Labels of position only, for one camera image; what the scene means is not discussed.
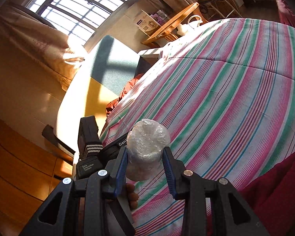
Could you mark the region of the person's hand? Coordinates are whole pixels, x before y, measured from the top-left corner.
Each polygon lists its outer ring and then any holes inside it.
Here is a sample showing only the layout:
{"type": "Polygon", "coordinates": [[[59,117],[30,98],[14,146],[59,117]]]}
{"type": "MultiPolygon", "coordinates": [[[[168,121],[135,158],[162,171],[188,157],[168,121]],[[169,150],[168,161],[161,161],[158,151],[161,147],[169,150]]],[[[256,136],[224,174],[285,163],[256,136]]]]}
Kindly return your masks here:
{"type": "Polygon", "coordinates": [[[123,185],[120,197],[126,200],[131,211],[137,209],[139,195],[135,192],[134,184],[126,183],[123,185]]]}

